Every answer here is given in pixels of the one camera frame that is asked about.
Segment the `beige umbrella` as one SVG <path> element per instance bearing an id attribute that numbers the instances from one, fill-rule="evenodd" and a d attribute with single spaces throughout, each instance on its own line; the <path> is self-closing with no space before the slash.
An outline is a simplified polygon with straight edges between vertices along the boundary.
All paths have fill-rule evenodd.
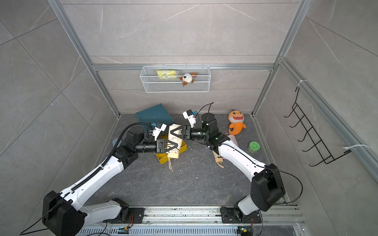
<path id="1" fill-rule="evenodd" d="M 219 154 L 217 154 L 215 151 L 213 151 L 213 156 L 214 156 L 215 163 L 218 164 L 218 166 L 220 166 L 221 168 L 224 168 L 224 166 L 222 165 L 223 158 Z"/>
<path id="2" fill-rule="evenodd" d="M 171 159 L 178 159 L 179 153 L 182 145 L 182 139 L 180 139 L 178 136 L 182 134 L 182 130 L 179 129 L 180 125 L 173 124 L 169 127 L 168 131 L 168 140 L 169 143 L 167 145 L 168 148 L 171 148 L 171 150 L 168 152 L 168 164 L 169 169 L 172 170 L 172 164 Z"/>

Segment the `teal drawer cabinet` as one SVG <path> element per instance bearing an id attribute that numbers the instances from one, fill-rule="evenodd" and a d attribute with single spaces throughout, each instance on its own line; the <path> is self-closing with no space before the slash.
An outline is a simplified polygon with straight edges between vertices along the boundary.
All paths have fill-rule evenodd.
<path id="1" fill-rule="evenodd" d="M 163 123 L 170 126 L 175 123 L 165 107 L 160 103 L 143 111 L 137 112 L 136 117 L 141 123 Z"/>

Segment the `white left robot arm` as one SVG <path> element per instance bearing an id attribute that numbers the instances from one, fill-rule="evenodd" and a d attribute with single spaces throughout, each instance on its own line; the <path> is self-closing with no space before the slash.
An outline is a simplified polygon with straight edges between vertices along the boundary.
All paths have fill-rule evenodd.
<path id="1" fill-rule="evenodd" d="M 139 153 L 179 153 L 181 144 L 182 139 L 176 136 L 171 136 L 170 140 L 150 139 L 143 131 L 128 131 L 99 166 L 72 186 L 59 193 L 51 191 L 44 197 L 42 223 L 56 236 L 74 236 L 82 228 L 98 222 L 133 220 L 129 205 L 120 198 L 92 206 L 85 203 L 104 184 L 129 167 Z"/>

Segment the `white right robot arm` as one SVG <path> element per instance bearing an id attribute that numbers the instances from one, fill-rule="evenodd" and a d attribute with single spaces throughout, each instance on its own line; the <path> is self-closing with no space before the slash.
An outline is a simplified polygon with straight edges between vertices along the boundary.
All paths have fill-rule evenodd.
<path id="1" fill-rule="evenodd" d="M 234 205 L 235 216 L 242 219 L 256 211 L 268 211 L 286 194 L 278 167 L 264 164 L 240 149 L 227 135 L 219 131 L 214 114 L 202 115 L 201 128 L 195 128 L 193 115 L 186 119 L 190 126 L 173 124 L 169 127 L 170 138 L 203 140 L 210 150 L 230 161 L 251 182 L 250 194 Z"/>

